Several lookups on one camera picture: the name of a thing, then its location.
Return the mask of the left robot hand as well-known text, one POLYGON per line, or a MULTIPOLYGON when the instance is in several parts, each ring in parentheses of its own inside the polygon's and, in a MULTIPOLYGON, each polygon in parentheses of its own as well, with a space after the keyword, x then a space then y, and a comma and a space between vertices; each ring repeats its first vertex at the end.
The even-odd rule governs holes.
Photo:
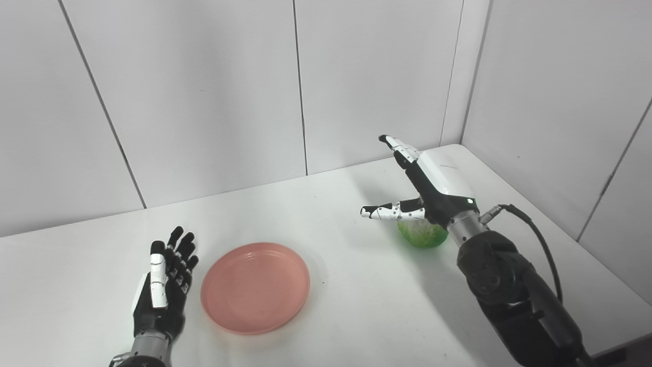
POLYGON ((185 326, 185 305, 199 262, 193 232, 176 227, 169 240, 155 240, 150 248, 150 269, 133 307, 133 334, 154 330, 170 341, 185 326))

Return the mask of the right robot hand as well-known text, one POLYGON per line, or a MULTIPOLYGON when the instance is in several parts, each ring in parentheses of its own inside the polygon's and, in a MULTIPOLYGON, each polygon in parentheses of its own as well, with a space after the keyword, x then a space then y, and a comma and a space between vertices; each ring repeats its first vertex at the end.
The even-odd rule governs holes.
POLYGON ((389 135, 380 135, 378 139, 391 149, 419 196, 395 203, 363 206, 360 210, 363 218, 392 221, 426 219, 447 229, 461 214, 479 213, 474 191, 448 155, 418 151, 414 146, 389 135))

